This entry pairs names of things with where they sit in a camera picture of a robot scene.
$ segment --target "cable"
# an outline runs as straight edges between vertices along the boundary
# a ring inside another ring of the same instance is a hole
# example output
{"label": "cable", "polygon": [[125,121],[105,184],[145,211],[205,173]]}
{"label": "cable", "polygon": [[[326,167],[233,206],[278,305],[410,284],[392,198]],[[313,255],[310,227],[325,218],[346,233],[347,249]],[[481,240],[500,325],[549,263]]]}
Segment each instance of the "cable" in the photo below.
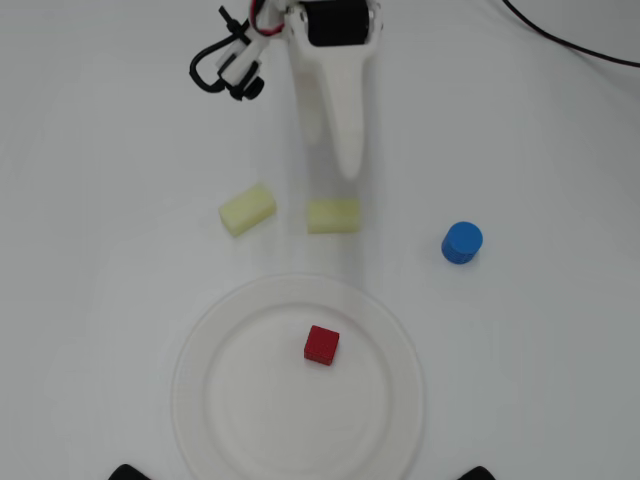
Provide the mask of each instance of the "cable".
{"label": "cable", "polygon": [[189,75],[195,84],[207,93],[220,93],[225,89],[228,89],[231,96],[236,100],[242,100],[243,98],[253,100],[260,95],[260,92],[262,92],[262,89],[264,88],[264,80],[257,76],[260,64],[256,61],[252,62],[249,70],[237,85],[230,85],[224,80],[224,78],[222,78],[222,73],[236,59],[235,55],[231,55],[226,63],[222,65],[220,70],[218,70],[218,76],[220,78],[215,83],[206,83],[198,73],[198,65],[200,62],[212,53],[231,45],[236,40],[241,40],[245,45],[249,45],[251,43],[251,39],[246,35],[246,32],[250,27],[249,20],[240,24],[240,22],[229,15],[224,7],[220,7],[219,12],[225,22],[227,22],[227,29],[231,35],[198,53],[191,61],[191,65],[189,66]]}
{"label": "cable", "polygon": [[549,32],[544,31],[527,17],[525,17],[520,10],[514,7],[509,0],[502,0],[502,2],[513,12],[513,14],[526,23],[531,29],[535,30],[537,33],[542,35],[543,37],[551,40],[552,42],[559,43],[563,47],[571,48],[578,52],[584,53],[586,55],[591,55],[592,57],[599,58],[601,60],[606,60],[607,62],[617,63],[619,65],[626,65],[628,67],[640,68],[639,62],[631,62],[629,60],[622,60],[621,58],[610,57],[609,55],[605,55],[604,53],[594,52],[593,50],[589,50],[588,48],[581,47],[580,45],[576,45],[575,43],[568,42],[567,40],[563,40],[562,38],[556,37],[555,35],[550,34]]}
{"label": "cable", "polygon": [[258,32],[263,37],[273,37],[274,35],[278,35],[284,30],[284,23],[281,23],[275,28],[272,29],[261,29],[258,27],[258,15],[262,11],[262,7],[267,0],[251,0],[251,8],[249,9],[249,19],[251,20],[251,26],[253,29]]}

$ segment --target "plate rim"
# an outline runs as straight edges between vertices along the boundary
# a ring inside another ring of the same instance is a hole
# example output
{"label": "plate rim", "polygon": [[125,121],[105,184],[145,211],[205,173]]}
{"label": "plate rim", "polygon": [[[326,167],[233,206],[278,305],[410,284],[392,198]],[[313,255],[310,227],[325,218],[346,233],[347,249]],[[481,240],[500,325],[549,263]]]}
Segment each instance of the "plate rim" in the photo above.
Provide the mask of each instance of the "plate rim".
{"label": "plate rim", "polygon": [[196,469],[191,464],[192,462],[189,460],[190,455],[187,454],[187,452],[185,451],[182,435],[179,431],[178,422],[177,422],[177,401],[176,401],[176,394],[175,394],[176,384],[180,376],[181,367],[183,366],[185,361],[185,353],[187,352],[187,349],[191,345],[192,338],[194,337],[196,332],[199,330],[200,326],[206,322],[207,318],[211,315],[211,313],[214,310],[216,310],[219,306],[225,304],[231,298],[241,294],[242,291],[253,288],[256,285],[259,285],[261,283],[268,283],[268,282],[278,281],[278,280],[295,280],[295,279],[307,280],[307,281],[329,281],[336,286],[344,287],[356,293],[357,295],[360,295],[362,298],[366,299],[366,301],[370,305],[374,306],[376,309],[379,309],[386,317],[388,317],[391,320],[390,321],[391,325],[393,326],[394,330],[402,340],[403,344],[407,347],[406,352],[409,354],[411,364],[414,367],[415,373],[417,376],[416,396],[418,399],[417,405],[419,406],[418,408],[419,411],[417,412],[416,424],[419,426],[419,428],[416,430],[414,438],[411,439],[412,440],[411,454],[408,457],[406,457],[404,463],[401,465],[401,468],[398,469],[400,471],[398,472],[397,477],[394,477],[392,479],[387,479],[387,480],[401,480],[405,478],[409,473],[410,469],[413,467],[415,460],[418,456],[418,453],[421,450],[422,444],[424,442],[424,430],[425,430],[424,423],[425,423],[425,411],[426,411],[424,371],[418,359],[415,346],[411,341],[411,337],[408,335],[408,333],[404,329],[404,326],[402,325],[400,320],[391,312],[391,310],[389,310],[381,301],[377,300],[372,295],[369,295],[363,289],[350,285],[346,283],[344,280],[330,276],[330,275],[312,274],[312,273],[284,273],[284,274],[265,275],[265,276],[253,279],[247,283],[241,284],[237,287],[234,287],[229,292],[223,294],[217,300],[214,300],[204,310],[204,313],[200,314],[198,320],[193,324],[189,334],[184,339],[184,343],[182,347],[180,348],[180,352],[178,354],[177,361],[174,367],[173,375],[171,377],[171,392],[170,392],[171,424],[173,427],[172,429],[174,433],[174,438],[178,445],[178,449],[180,451],[182,460],[187,465],[189,472],[193,475],[193,477],[196,478],[197,480],[200,480],[201,477],[199,473],[196,472]]}

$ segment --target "blue cylinder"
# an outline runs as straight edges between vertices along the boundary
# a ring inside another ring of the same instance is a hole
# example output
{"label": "blue cylinder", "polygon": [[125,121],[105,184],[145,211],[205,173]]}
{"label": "blue cylinder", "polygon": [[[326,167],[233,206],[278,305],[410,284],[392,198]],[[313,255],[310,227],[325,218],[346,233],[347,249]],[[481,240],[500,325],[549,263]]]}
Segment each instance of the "blue cylinder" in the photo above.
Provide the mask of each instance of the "blue cylinder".
{"label": "blue cylinder", "polygon": [[482,247],[482,232],[473,223],[456,223],[442,242],[442,253],[456,265],[469,263]]}

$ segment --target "black cable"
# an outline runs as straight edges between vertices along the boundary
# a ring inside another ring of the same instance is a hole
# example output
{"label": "black cable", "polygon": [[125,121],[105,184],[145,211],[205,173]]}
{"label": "black cable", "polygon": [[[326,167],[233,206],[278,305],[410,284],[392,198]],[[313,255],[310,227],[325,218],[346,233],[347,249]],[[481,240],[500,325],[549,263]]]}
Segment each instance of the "black cable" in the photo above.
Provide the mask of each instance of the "black cable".
{"label": "black cable", "polygon": [[639,62],[631,62],[629,60],[622,60],[621,58],[611,57],[609,55],[605,55],[604,53],[594,52],[593,50],[589,50],[588,48],[581,47],[580,45],[576,45],[575,43],[568,42],[567,40],[563,40],[562,38],[556,37],[555,35],[550,34],[549,32],[544,31],[527,17],[525,17],[520,10],[514,7],[509,0],[502,0],[502,2],[513,12],[515,16],[517,16],[520,20],[526,23],[531,29],[535,30],[537,33],[542,35],[543,37],[559,43],[563,47],[571,48],[578,52],[584,53],[586,55],[591,55],[592,57],[599,58],[601,60],[606,60],[607,62],[617,63],[619,65],[626,65],[628,67],[640,68]]}
{"label": "black cable", "polygon": [[[231,35],[229,35],[224,40],[221,40],[218,43],[214,43],[210,47],[202,50],[193,58],[193,60],[191,61],[191,65],[189,66],[189,75],[191,76],[195,84],[207,93],[220,93],[224,91],[224,89],[228,86],[222,79],[218,79],[218,81],[212,84],[206,83],[198,73],[198,64],[212,53],[217,52],[221,48],[224,48],[228,45],[231,45],[238,39],[242,40],[245,45],[249,45],[251,43],[251,40],[245,34],[250,26],[248,20],[241,25],[240,22],[231,18],[231,15],[229,15],[224,7],[220,7],[219,12],[220,15],[222,15],[222,18],[224,18],[225,22],[227,22],[227,29],[229,30],[229,32],[231,32]],[[236,89],[235,92],[232,92],[232,95],[233,93],[236,93],[236,96],[238,96],[238,92],[239,90]]]}

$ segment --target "black object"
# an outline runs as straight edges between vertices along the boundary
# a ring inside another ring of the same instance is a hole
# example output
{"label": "black object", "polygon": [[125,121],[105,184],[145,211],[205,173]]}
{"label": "black object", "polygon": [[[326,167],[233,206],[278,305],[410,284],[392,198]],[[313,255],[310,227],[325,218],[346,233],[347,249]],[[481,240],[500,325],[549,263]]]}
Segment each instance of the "black object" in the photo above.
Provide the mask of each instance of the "black object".
{"label": "black object", "polygon": [[555,35],[552,35],[549,32],[546,32],[545,30],[541,29],[539,26],[537,26],[535,23],[533,23],[531,20],[529,20],[527,17],[525,17],[516,7],[514,7],[511,4],[511,2],[509,0],[502,0],[502,2],[509,8],[509,10],[511,10],[511,12],[513,12],[513,14],[516,17],[518,17],[520,20],[522,20],[524,23],[526,23],[529,26],[529,28],[532,28],[537,33],[539,33],[543,37],[551,40],[552,42],[559,43],[563,47],[571,48],[571,49],[573,49],[573,50],[575,50],[577,52],[581,52],[581,53],[584,53],[586,55],[591,55],[592,57],[596,57],[596,58],[599,58],[601,60],[606,60],[607,62],[617,63],[617,64],[620,64],[620,65],[626,65],[627,67],[640,68],[640,63],[639,62],[631,62],[629,60],[622,60],[620,58],[610,57],[609,55],[605,55],[604,53],[594,52],[593,50],[589,50],[588,48],[581,47],[580,45],[576,45],[575,43],[571,43],[571,42],[568,42],[566,40],[563,40],[562,38],[556,37]]}
{"label": "black object", "polygon": [[218,71],[218,76],[220,78],[215,83],[206,83],[198,73],[198,65],[200,64],[200,62],[212,53],[215,53],[221,48],[231,45],[238,39],[242,40],[245,45],[249,45],[251,43],[249,37],[245,35],[245,32],[249,28],[248,20],[246,20],[241,25],[240,22],[231,18],[231,15],[229,15],[224,7],[220,7],[219,12],[220,15],[222,15],[222,18],[224,18],[225,22],[227,22],[227,29],[229,30],[229,32],[231,32],[231,35],[229,35],[224,40],[219,41],[218,43],[214,43],[210,47],[207,47],[200,53],[198,53],[191,61],[191,65],[189,66],[189,75],[191,76],[195,84],[207,93],[220,93],[227,89],[229,90],[231,96],[238,101],[242,101],[243,98],[246,98],[247,100],[253,100],[258,95],[260,95],[262,89],[264,88],[264,80],[262,80],[262,78],[260,77],[254,78],[256,72],[260,68],[258,62],[253,62],[251,64],[249,71],[247,71],[246,75],[237,85],[231,85],[222,78],[222,73],[236,58],[233,55]]}
{"label": "black object", "polygon": [[309,42],[316,47],[364,45],[371,20],[366,0],[302,2],[308,19]]}
{"label": "black object", "polygon": [[460,480],[496,480],[489,470],[484,467],[476,467],[469,473],[460,477]]}
{"label": "black object", "polygon": [[120,465],[109,480],[149,480],[131,465]]}

